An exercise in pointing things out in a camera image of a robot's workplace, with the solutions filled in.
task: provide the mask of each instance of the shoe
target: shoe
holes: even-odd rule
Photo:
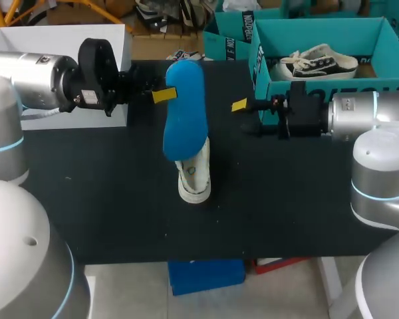
[[[179,194],[184,201],[199,204],[210,196],[209,157],[210,146],[207,138],[196,156],[186,161],[176,161],[179,170]]]
[[[354,77],[357,68],[358,61],[354,57],[337,53],[323,44],[282,58],[272,75],[275,80],[282,81],[347,79]]]

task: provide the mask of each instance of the table leg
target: table leg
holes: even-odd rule
[[[318,266],[327,296],[328,307],[330,307],[342,293],[337,265],[334,257],[320,257],[318,258]]]
[[[358,308],[355,292],[355,279],[353,278],[343,288],[342,294],[331,304],[329,308],[330,319],[348,319]]]

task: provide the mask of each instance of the tiled floor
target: tiled floor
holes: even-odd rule
[[[343,284],[362,259],[336,259]],[[178,297],[168,284],[166,263],[87,266],[86,275],[96,277],[91,319],[328,319],[315,260],[248,274],[237,286]]]

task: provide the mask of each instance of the robotic arm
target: robotic arm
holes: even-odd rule
[[[78,64],[69,56],[0,52],[0,76],[10,80],[24,106],[40,110],[75,107],[104,110],[147,94],[157,79],[142,82],[138,67],[119,72],[107,40],[86,39]]]
[[[21,119],[72,112],[76,107],[104,110],[110,116],[117,104],[139,98],[142,106],[152,105],[158,81],[136,65],[119,72],[106,40],[86,39],[78,64],[69,56],[0,52],[0,180],[19,185],[28,176]],[[21,103],[48,111],[24,118]]]
[[[399,91],[335,94],[328,104],[292,82],[288,96],[255,101],[250,110],[277,114],[277,125],[244,126],[280,139],[314,136],[355,141],[351,208],[363,223],[399,230]]]

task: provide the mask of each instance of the black table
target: black table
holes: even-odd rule
[[[143,62],[165,74],[168,61]],[[352,144],[243,135],[246,62],[205,62],[211,197],[178,194],[162,153],[166,107],[128,128],[25,132],[24,187],[81,263],[366,255],[395,232],[350,210]]]

